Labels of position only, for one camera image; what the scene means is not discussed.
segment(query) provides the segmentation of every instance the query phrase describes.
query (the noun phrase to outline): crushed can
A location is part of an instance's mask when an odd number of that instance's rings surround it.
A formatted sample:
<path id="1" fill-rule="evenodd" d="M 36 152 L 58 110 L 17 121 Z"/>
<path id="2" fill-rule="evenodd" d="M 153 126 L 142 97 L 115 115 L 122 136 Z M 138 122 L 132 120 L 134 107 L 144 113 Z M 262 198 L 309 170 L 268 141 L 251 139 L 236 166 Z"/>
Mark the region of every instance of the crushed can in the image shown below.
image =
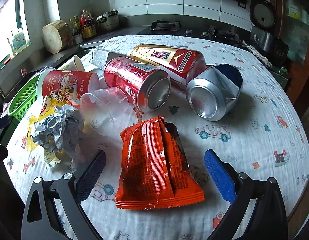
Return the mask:
<path id="1" fill-rule="evenodd" d="M 186 85 L 205 71 L 205 58 L 195 50 L 163 45 L 141 44 L 130 53 L 134 60 L 150 63 L 168 72 L 169 76 L 185 90 Z"/>
<path id="2" fill-rule="evenodd" d="M 239 70 L 221 64 L 207 68 L 191 80 L 186 98 L 196 114 L 209 121 L 218 121 L 235 105 L 242 88 Z"/>
<path id="3" fill-rule="evenodd" d="M 171 89 L 166 71 L 127 57 L 110 60 L 104 68 L 104 80 L 107 86 L 120 88 L 128 102 L 144 113 L 161 107 Z"/>

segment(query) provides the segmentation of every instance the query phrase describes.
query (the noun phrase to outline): silver aluminum can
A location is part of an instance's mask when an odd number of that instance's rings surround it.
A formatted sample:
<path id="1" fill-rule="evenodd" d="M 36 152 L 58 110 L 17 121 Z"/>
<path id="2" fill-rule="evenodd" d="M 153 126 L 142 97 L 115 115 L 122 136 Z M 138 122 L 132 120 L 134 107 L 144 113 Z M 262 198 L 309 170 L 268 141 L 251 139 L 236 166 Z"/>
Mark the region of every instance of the silver aluminum can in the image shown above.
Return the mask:
<path id="1" fill-rule="evenodd" d="M 186 98 L 196 114 L 218 121 L 234 106 L 242 87 L 240 72 L 229 64 L 221 64 L 208 68 L 191 80 Z"/>

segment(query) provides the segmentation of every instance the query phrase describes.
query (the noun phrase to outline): red snack wrapper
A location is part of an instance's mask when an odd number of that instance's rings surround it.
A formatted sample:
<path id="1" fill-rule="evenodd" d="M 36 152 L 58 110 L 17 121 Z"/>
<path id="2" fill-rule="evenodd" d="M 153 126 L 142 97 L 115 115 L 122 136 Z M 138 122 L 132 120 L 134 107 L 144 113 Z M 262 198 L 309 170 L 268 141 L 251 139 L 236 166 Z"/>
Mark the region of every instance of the red snack wrapper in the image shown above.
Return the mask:
<path id="1" fill-rule="evenodd" d="M 174 137 L 173 124 L 163 118 L 124 129 L 117 208 L 153 209 L 189 205 L 205 200 L 204 192 L 190 177 L 186 157 Z"/>

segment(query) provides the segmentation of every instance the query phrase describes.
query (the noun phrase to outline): paper cup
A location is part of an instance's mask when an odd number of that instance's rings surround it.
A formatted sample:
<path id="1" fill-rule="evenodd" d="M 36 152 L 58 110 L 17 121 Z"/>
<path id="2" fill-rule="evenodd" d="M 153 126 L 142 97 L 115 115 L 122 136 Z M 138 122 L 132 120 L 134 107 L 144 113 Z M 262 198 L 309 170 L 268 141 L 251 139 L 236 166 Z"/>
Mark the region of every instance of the paper cup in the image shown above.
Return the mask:
<path id="1" fill-rule="evenodd" d="M 84 66 L 80 58 L 77 55 L 74 55 L 72 60 L 67 65 L 59 68 L 58 70 L 84 71 Z"/>
<path id="2" fill-rule="evenodd" d="M 98 89 L 96 73 L 47 68 L 38 79 L 37 96 L 41 103 L 45 96 L 50 96 L 63 104 L 80 108 L 81 96 Z"/>

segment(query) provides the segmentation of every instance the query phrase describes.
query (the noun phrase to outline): white tablecloth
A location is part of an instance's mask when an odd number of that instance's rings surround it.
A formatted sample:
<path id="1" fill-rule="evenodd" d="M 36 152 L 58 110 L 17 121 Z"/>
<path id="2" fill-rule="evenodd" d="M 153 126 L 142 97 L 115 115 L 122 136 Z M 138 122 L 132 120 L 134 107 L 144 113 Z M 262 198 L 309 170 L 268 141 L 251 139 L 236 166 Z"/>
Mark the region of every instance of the white tablecloth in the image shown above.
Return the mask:
<path id="1" fill-rule="evenodd" d="M 229 207 L 229 202 L 222 199 L 203 163 L 204 153 L 210 148 L 222 161 L 231 163 L 237 172 L 244 171 L 252 179 L 275 177 L 288 215 L 309 178 L 309 144 L 296 111 L 267 69 L 247 51 L 188 37 L 120 36 L 100 47 L 126 54 L 142 43 L 194 49 L 202 52 L 206 64 L 234 65 L 243 76 L 244 87 L 235 107 L 218 122 L 210 122 L 196 115 L 187 104 L 184 93 L 173 90 L 158 111 L 142 114 L 131 107 L 122 115 L 111 136 L 98 136 L 91 140 L 91 149 L 105 151 L 107 164 L 90 197 L 81 205 L 100 235 L 104 239 L 117 240 L 207 239 Z M 93 68 L 88 63 L 90 59 L 91 53 L 82 59 L 87 71 Z M 4 161 L 12 183 L 24 202 L 37 176 L 52 180 L 73 171 L 69 163 L 59 163 L 47 169 L 41 147 L 32 152 L 21 147 L 22 138 L 27 133 L 27 118 L 31 114 L 38 116 L 40 108 L 35 102 L 28 110 L 8 144 L 8 158 Z M 191 172 L 203 188 L 206 200 L 162 210 L 117 209 L 114 198 L 121 173 L 122 147 L 119 132 L 133 123 L 158 115 L 164 115 L 165 121 L 177 126 Z M 228 140 L 210 137 L 213 129 L 225 129 L 230 134 Z M 243 234 L 254 203 L 250 202 L 235 237 Z M 68 236 L 75 238 L 59 200 L 57 208 Z"/>

